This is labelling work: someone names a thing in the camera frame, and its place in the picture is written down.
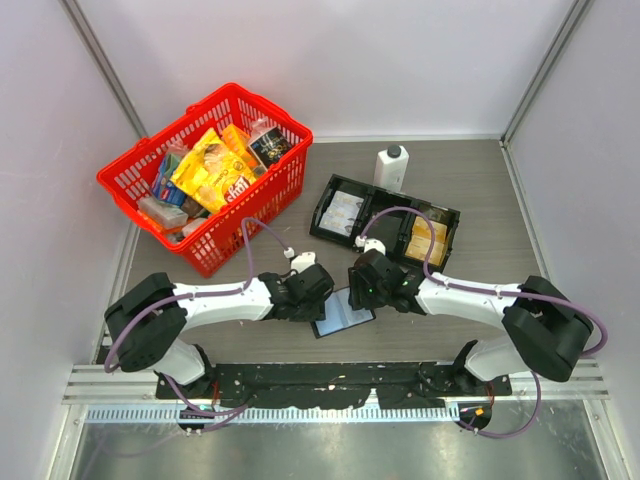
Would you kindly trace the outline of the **black leather card holder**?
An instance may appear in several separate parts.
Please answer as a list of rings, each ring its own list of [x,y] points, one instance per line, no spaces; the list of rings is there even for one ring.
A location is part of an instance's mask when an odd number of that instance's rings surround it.
[[[325,318],[311,323],[316,339],[368,323],[376,318],[373,310],[354,310],[349,304],[350,289],[333,292],[325,302]]]

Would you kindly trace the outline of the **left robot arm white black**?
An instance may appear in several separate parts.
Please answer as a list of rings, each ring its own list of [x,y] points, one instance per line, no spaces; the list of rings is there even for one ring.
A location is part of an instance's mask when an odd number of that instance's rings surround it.
[[[202,347],[180,339],[183,332],[229,321],[322,320],[333,290],[331,275],[315,262],[223,285],[173,283],[164,272],[152,274],[105,311],[112,345],[104,370],[151,369],[169,388],[202,398],[216,371]]]

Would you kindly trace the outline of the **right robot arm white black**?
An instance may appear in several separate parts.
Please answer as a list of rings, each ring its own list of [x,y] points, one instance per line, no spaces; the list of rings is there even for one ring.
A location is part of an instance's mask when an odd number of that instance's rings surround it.
[[[496,377],[523,371],[568,381],[594,330],[583,309],[539,276],[506,285],[463,281],[425,268],[403,269],[380,251],[368,250],[350,268],[349,282],[356,310],[392,307],[500,330],[501,337],[472,340],[456,357],[451,380],[465,395]]]

